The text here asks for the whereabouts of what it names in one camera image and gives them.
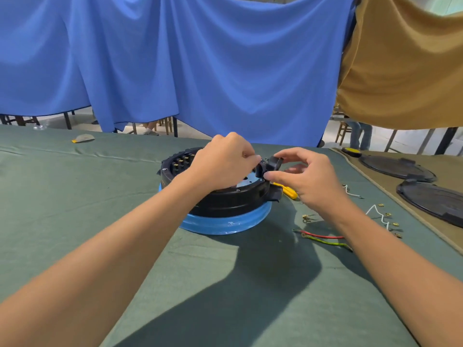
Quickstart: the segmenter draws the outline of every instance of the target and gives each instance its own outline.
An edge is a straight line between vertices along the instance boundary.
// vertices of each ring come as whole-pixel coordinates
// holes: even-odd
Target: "green wire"
[[[346,243],[323,241],[323,240],[317,239],[316,237],[313,237],[313,236],[310,236],[310,235],[307,235],[307,234],[304,234],[304,233],[301,233],[300,235],[301,235],[303,238],[307,238],[307,239],[311,239],[311,240],[314,240],[314,241],[318,241],[318,242],[324,243],[325,245],[332,245],[332,246],[345,247],[345,248],[346,248],[347,250],[349,250],[350,252],[354,252],[354,251],[352,250],[352,248],[351,248],[348,244],[346,244]]]

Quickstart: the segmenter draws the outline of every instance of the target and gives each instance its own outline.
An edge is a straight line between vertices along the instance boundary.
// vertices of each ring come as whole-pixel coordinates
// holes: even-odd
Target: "left hand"
[[[237,133],[216,135],[196,153],[187,172],[210,191],[235,186],[261,161],[251,144]]]

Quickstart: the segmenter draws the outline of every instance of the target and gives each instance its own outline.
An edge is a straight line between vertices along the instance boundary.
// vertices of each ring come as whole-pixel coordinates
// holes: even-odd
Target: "wire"
[[[368,214],[372,209],[375,209],[375,211],[381,216],[381,222],[386,225],[386,230],[389,231],[389,221],[384,221],[384,214],[380,213],[379,210],[376,207],[376,204],[373,204],[369,210],[365,214]]]
[[[349,193],[349,192],[347,191],[347,185],[344,185],[344,186],[343,186],[343,189],[346,190],[346,193],[347,193],[349,196],[354,196],[354,197],[358,197],[358,198],[364,199],[364,198],[363,198],[362,196],[360,196],[360,195],[354,195],[354,194]]]
[[[314,240],[314,241],[318,241],[318,242],[324,243],[325,245],[345,247],[349,251],[353,252],[352,248],[346,243],[323,241],[323,240],[317,239],[316,237],[307,235],[305,233],[301,233],[300,235],[305,239],[311,239],[311,240]]]
[[[322,239],[344,239],[344,236],[324,236],[324,235],[317,235],[317,234],[309,233],[308,231],[298,230],[298,229],[293,229],[293,231],[294,231],[295,233],[306,234],[306,235],[310,235],[310,236],[319,237],[319,238],[322,238]]]

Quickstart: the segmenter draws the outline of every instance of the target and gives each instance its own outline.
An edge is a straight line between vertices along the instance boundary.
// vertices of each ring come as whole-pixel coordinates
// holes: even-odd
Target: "blue curtain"
[[[0,113],[91,104],[108,132],[177,115],[209,135],[315,146],[352,2],[0,0]]]

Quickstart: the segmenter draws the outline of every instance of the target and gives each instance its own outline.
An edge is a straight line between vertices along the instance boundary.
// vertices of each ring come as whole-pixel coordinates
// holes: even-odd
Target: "yellow screwdriver handle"
[[[291,189],[289,186],[281,185],[278,183],[273,183],[273,185],[281,186],[283,188],[283,193],[292,200],[295,200],[297,198],[297,192]]]

